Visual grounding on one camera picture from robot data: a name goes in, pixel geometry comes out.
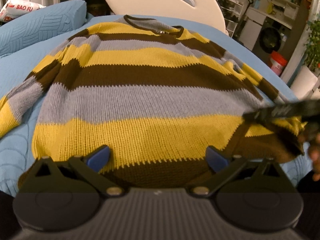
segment brown stripe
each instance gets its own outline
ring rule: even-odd
[[[249,159],[273,157],[278,163],[286,163],[297,157],[297,152],[292,152],[289,147],[276,134],[255,137],[244,137],[237,146],[236,154]]]
[[[260,89],[262,92],[264,92],[266,96],[269,97],[272,101],[275,101],[275,99],[279,95],[279,90],[277,90],[273,85],[271,85],[264,78],[260,81],[257,88]]]
[[[93,65],[81,68],[76,59],[61,68],[54,83],[62,83],[68,90],[80,86],[124,85],[203,87],[214,90],[245,88],[235,76],[225,76],[202,64],[180,68],[146,65]]]
[[[302,144],[298,141],[298,137],[289,130],[280,127],[274,123],[266,123],[264,126],[274,132],[281,139],[287,150],[295,156],[304,155]]]
[[[253,94],[257,99],[259,99],[260,101],[263,100],[263,97],[260,95],[260,93],[256,90],[255,86],[250,82],[249,79],[245,78],[242,81],[245,85],[245,88],[251,93]]]
[[[218,44],[210,41],[209,44],[223,57],[226,53],[226,50],[223,47],[220,47]]]
[[[244,136],[246,135],[250,126],[251,125],[248,122],[243,122],[241,125],[238,126],[238,128],[236,129],[236,131],[233,133],[232,137],[230,138],[230,141],[227,144],[226,148],[224,148],[222,151],[222,154],[224,156],[230,157],[232,155],[237,154],[236,152],[238,152],[238,149],[239,149],[238,148],[239,142],[244,138]]]
[[[153,18],[137,18],[137,17],[133,17],[128,14],[124,15],[123,18],[124,18],[124,20],[131,19],[131,20],[135,20],[135,21],[156,21],[156,19],[153,19]]]
[[[72,35],[70,38],[68,38],[68,41],[72,41],[74,38],[76,37],[84,37],[87,36],[89,34],[88,29],[84,29],[82,31],[79,31],[78,33],[76,33],[75,35]]]
[[[205,160],[182,160],[120,168],[104,176],[124,188],[172,188],[185,187],[191,181],[193,184],[202,182],[210,174]]]
[[[160,42],[163,44],[172,44],[176,45],[178,43],[183,44],[184,46],[188,47],[189,49],[196,49],[199,50],[206,55],[209,55],[211,57],[215,58],[222,58],[223,54],[217,51],[215,47],[212,46],[214,44],[211,43],[203,43],[196,38],[191,38],[187,40],[177,40],[171,35],[147,35],[147,34],[136,34],[136,33],[96,33],[96,35],[99,36],[100,40],[102,41],[111,41],[111,40],[138,40],[138,41],[155,41]]]
[[[36,78],[36,81],[42,85],[43,90],[46,91],[58,75],[60,67],[61,63],[55,59],[39,72],[31,72],[25,80],[34,76]]]

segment striped sweater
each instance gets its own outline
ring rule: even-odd
[[[272,129],[243,122],[244,112],[265,104],[256,87],[281,101],[260,74],[198,33],[124,16],[70,37],[0,99],[0,138],[46,93],[35,158],[65,161],[108,145],[112,157],[101,172],[110,180],[180,187],[210,174],[209,145],[281,163],[301,153],[298,119]]]

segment potted plant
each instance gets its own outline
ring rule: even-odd
[[[310,33],[305,44],[304,65],[290,87],[298,99],[303,99],[309,94],[320,75],[320,20],[308,24]]]

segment metal bolt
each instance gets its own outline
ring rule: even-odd
[[[193,193],[195,193],[197,195],[208,195],[209,189],[207,187],[195,187],[193,189]]]
[[[120,187],[109,187],[106,192],[110,196],[119,196],[122,194],[122,189]]]
[[[260,115],[260,111],[256,113],[256,115],[254,116],[255,119],[257,119]]]

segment sweater collar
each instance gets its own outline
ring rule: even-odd
[[[183,34],[184,28],[182,26],[172,26],[173,28],[179,29],[179,31],[175,32],[175,31],[156,31],[153,29],[149,29],[149,28],[145,28],[145,27],[141,27],[138,24],[133,23],[132,21],[155,21],[156,19],[151,19],[151,18],[137,18],[137,17],[132,17],[130,15],[125,15],[124,20],[131,25],[134,28],[140,29],[140,30],[145,30],[145,31],[151,31],[154,34],[157,35],[163,35],[163,34],[168,34],[168,35],[172,35],[175,36],[176,38],[181,37],[181,35]]]

